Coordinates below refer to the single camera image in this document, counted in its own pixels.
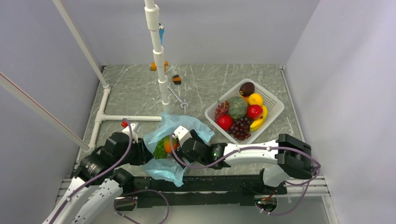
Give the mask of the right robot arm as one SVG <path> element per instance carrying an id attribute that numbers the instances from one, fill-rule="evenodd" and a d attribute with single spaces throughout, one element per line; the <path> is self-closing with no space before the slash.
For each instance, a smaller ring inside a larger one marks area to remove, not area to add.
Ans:
<path id="1" fill-rule="evenodd" d="M 223 169 L 241 164 L 269 164 L 257 181 L 264 194 L 270 193 L 280 183 L 290 179 L 309 180 L 319 165 L 311 156 L 311 146 L 289 135 L 280 134 L 277 139 L 256 144 L 217 143 L 206 144 L 195 131 L 179 126 L 171 135 L 179 146 L 171 147 L 171 153 L 183 167 L 199 169 Z"/>

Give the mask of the light blue plastic bag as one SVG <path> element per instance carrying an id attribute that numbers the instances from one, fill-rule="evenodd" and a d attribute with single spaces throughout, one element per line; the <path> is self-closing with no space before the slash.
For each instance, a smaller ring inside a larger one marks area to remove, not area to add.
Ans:
<path id="1" fill-rule="evenodd" d="M 194 130 L 204 143 L 209 143 L 214 136 L 214 131 L 199 119 L 191 116 L 167 113 L 161 113 L 160 116 L 162 121 L 159 127 L 143 137 L 146 148 L 153 153 L 155 158 L 143 165 L 142 168 L 155 180 L 169 181 L 175 186 L 181 187 L 186 169 L 172 158 L 170 140 L 172 140 L 174 149 L 180 146 L 180 143 L 170 135 L 179 126 L 183 126 L 189 131 Z"/>

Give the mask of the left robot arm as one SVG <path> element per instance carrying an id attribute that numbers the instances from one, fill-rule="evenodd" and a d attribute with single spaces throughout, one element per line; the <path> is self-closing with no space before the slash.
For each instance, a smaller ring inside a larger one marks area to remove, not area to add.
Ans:
<path id="1" fill-rule="evenodd" d="M 121 195 L 128 196 L 135 189 L 133 175 L 121 166 L 140 166 L 153 158 L 143 138 L 113 133 L 103 146 L 81 160 L 68 189 L 44 223 L 91 222 L 107 203 Z"/>

